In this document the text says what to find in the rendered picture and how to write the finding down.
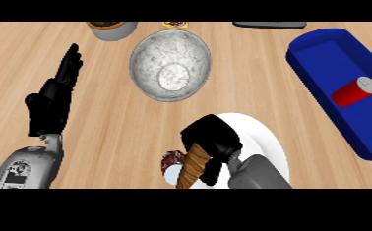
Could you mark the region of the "dark grey flat object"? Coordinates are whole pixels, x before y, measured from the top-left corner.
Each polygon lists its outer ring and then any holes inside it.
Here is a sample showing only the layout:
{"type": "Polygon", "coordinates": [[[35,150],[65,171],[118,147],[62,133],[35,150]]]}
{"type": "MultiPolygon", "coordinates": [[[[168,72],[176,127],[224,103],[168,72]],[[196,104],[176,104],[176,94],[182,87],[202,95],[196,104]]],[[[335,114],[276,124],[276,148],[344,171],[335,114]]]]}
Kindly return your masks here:
{"type": "Polygon", "coordinates": [[[303,29],[307,22],[232,22],[232,24],[242,28],[255,29],[303,29]]]}

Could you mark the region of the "grey marbled bowl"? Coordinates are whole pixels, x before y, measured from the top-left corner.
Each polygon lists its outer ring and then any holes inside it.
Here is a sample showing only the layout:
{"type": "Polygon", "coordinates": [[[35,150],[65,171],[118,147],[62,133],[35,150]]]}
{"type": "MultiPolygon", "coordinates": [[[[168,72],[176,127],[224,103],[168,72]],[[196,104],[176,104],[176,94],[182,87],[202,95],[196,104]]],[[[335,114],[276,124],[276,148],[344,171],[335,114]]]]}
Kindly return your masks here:
{"type": "Polygon", "coordinates": [[[139,43],[130,60],[130,74],[139,90],[152,99],[176,102],[201,89],[211,72],[211,52],[189,31],[161,30],[139,43]]]}

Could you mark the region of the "yellow packet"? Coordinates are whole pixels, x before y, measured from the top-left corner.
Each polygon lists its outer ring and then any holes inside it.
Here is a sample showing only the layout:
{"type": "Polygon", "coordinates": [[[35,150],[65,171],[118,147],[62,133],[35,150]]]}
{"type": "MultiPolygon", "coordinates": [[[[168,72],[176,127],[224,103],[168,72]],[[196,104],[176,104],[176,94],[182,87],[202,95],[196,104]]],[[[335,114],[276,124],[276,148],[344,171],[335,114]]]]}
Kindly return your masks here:
{"type": "Polygon", "coordinates": [[[161,24],[162,24],[162,26],[165,28],[171,28],[171,29],[176,29],[176,28],[186,29],[186,28],[189,28],[189,23],[188,22],[162,22],[161,24]]]}

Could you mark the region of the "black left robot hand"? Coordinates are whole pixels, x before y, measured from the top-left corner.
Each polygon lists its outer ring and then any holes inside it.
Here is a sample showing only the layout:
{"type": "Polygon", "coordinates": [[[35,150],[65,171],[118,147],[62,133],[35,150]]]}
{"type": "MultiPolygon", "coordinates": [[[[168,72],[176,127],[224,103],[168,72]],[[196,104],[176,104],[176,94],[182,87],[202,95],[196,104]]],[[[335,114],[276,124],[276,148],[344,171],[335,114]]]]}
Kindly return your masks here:
{"type": "Polygon", "coordinates": [[[71,95],[83,66],[78,45],[71,44],[53,78],[46,80],[38,93],[25,98],[30,111],[30,137],[61,134],[69,114],[71,95]]]}

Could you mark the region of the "brown croissant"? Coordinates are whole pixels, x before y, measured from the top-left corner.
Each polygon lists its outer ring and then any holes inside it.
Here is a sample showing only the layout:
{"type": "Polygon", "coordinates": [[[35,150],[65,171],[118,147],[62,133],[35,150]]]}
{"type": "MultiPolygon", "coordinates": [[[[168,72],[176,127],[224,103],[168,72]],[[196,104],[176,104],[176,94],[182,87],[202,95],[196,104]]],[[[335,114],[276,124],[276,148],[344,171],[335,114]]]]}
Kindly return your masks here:
{"type": "Polygon", "coordinates": [[[179,174],[176,184],[177,189],[189,189],[192,187],[201,175],[204,174],[205,164],[210,159],[210,154],[202,150],[196,143],[192,143],[179,174]]]}

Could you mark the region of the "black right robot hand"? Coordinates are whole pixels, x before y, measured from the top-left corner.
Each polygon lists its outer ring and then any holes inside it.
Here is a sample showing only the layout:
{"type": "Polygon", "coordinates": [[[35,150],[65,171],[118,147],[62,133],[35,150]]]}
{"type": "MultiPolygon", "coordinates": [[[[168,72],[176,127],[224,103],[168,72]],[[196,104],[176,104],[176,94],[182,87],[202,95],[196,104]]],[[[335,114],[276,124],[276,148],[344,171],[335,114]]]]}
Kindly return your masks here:
{"type": "Polygon", "coordinates": [[[238,134],[226,121],[217,115],[208,114],[183,129],[180,136],[186,152],[192,143],[196,143],[211,156],[198,180],[214,186],[223,164],[230,162],[233,154],[242,149],[238,134]]]}

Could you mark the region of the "grey plant pot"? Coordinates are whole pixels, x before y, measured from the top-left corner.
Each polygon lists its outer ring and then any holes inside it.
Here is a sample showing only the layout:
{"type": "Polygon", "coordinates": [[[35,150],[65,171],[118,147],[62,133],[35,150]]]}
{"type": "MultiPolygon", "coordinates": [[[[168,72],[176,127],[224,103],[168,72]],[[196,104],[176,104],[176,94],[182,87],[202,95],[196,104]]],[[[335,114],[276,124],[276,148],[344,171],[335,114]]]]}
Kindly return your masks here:
{"type": "Polygon", "coordinates": [[[92,22],[87,26],[95,36],[103,41],[118,41],[128,37],[137,28],[137,22],[117,22],[109,26],[97,26],[92,22]]]}

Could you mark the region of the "white plate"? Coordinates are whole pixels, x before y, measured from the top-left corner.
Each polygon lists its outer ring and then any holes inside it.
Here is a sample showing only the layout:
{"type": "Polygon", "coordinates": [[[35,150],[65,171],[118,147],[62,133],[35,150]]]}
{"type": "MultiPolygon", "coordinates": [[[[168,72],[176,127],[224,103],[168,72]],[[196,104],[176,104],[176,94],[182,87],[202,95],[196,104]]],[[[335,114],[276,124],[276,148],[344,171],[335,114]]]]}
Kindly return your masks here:
{"type": "MultiPolygon", "coordinates": [[[[214,115],[217,115],[232,126],[239,137],[242,149],[232,155],[232,157],[238,155],[238,159],[245,161],[252,155],[263,155],[291,185],[289,165],[283,147],[269,128],[257,119],[242,113],[227,112],[214,115]]],[[[196,180],[189,189],[230,189],[230,177],[229,164],[224,163],[217,184],[208,186],[201,180],[196,180]]]]}

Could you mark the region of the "blue rectangular tray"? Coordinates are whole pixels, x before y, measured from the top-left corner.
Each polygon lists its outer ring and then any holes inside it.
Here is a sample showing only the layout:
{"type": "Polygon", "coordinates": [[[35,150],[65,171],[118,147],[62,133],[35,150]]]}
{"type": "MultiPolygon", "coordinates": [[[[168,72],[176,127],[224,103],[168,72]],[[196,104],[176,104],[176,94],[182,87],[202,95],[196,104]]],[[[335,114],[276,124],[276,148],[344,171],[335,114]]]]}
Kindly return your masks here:
{"type": "Polygon", "coordinates": [[[372,52],[345,29],[317,29],[289,43],[286,61],[357,156],[372,160],[372,95],[345,107],[331,99],[359,77],[372,79],[372,52]]]}

